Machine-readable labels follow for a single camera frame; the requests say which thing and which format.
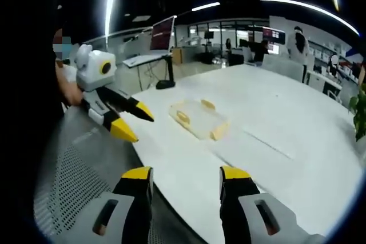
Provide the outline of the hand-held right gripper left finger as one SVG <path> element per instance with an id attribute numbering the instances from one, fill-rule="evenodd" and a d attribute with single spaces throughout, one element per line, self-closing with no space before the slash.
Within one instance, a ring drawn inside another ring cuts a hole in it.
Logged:
<path id="1" fill-rule="evenodd" d="M 64 243 L 148 243 L 153 168 L 128 170 L 111 192 L 91 200 L 77 215 Z"/>

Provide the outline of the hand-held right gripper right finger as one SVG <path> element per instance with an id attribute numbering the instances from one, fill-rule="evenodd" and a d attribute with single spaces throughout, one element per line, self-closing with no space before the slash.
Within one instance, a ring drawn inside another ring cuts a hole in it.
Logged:
<path id="1" fill-rule="evenodd" d="M 220 219 L 225 243 L 323 243 L 297 224 L 295 213 L 236 167 L 220 167 Z"/>

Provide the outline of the person's left hand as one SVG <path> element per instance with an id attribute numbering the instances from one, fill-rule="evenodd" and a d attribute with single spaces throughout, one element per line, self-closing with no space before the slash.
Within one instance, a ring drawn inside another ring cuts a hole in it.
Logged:
<path id="1" fill-rule="evenodd" d="M 79 106 L 83 99 L 83 93 L 76 82 L 69 82 L 61 73 L 57 75 L 58 85 L 68 106 Z"/>

